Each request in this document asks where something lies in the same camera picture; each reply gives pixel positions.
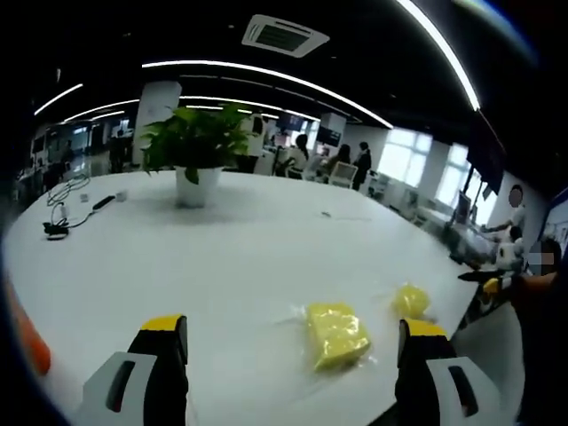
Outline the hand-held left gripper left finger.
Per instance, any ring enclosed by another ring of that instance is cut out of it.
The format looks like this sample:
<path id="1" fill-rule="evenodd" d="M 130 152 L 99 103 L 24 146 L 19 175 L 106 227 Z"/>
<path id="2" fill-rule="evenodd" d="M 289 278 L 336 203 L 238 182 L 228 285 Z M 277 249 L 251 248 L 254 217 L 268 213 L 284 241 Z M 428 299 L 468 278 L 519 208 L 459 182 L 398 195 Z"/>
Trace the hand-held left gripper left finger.
<path id="1" fill-rule="evenodd" d="M 187 317 L 147 321 L 83 385 L 75 425 L 186 425 Z"/>

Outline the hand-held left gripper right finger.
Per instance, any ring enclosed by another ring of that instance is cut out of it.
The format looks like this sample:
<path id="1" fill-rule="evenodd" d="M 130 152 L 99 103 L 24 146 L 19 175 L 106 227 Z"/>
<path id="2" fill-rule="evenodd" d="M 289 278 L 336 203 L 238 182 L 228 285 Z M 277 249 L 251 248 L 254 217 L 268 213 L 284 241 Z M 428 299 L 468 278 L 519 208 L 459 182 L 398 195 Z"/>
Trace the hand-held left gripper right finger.
<path id="1" fill-rule="evenodd" d="M 446 331 L 431 322 L 399 322 L 398 425 L 498 425 L 501 396 L 469 358 L 457 355 Z"/>

